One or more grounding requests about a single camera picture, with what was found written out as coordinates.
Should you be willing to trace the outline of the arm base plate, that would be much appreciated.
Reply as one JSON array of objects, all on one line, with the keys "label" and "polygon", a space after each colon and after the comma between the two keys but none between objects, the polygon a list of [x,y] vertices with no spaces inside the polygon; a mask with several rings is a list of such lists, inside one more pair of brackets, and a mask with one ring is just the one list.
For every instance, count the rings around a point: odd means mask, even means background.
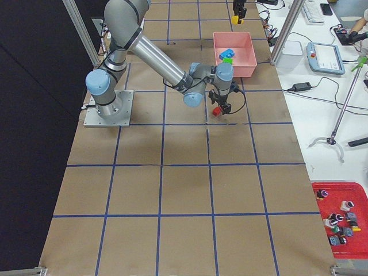
[{"label": "arm base plate", "polygon": [[129,127],[134,90],[116,90],[115,101],[109,105],[97,105],[93,96],[86,109],[85,127]]}]

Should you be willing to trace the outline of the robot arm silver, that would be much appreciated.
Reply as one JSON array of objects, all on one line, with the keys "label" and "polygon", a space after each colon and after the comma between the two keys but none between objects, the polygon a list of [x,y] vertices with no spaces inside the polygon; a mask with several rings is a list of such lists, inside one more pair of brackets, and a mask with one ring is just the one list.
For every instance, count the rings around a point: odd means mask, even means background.
[{"label": "robot arm silver", "polygon": [[143,34],[141,25],[150,5],[150,1],[108,1],[105,6],[104,19],[112,35],[109,52],[102,64],[86,76],[86,86],[99,116],[109,118],[122,112],[124,101],[119,99],[114,87],[126,70],[128,52],[157,72],[165,85],[183,94],[187,106],[198,106],[206,86],[211,84],[214,87],[209,92],[211,102],[218,105],[222,114],[232,114],[227,98],[239,91],[233,79],[233,66],[192,63],[189,71],[181,69]]}]

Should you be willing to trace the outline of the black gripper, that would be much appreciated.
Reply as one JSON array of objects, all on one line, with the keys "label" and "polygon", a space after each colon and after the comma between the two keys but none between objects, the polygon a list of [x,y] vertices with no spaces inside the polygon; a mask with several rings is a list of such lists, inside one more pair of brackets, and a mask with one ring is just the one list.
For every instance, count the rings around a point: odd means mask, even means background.
[{"label": "black gripper", "polygon": [[234,0],[233,1],[233,19],[234,20],[243,20],[246,16],[247,8],[245,7],[246,0]]},{"label": "black gripper", "polygon": [[239,92],[239,85],[236,82],[231,82],[229,92],[225,93],[224,95],[220,94],[220,89],[214,85],[215,89],[212,89],[209,92],[208,97],[211,100],[211,104],[217,103],[218,106],[215,107],[214,112],[215,113],[221,113],[222,114],[230,114],[232,106],[230,103],[227,102],[228,94],[231,92]]}]

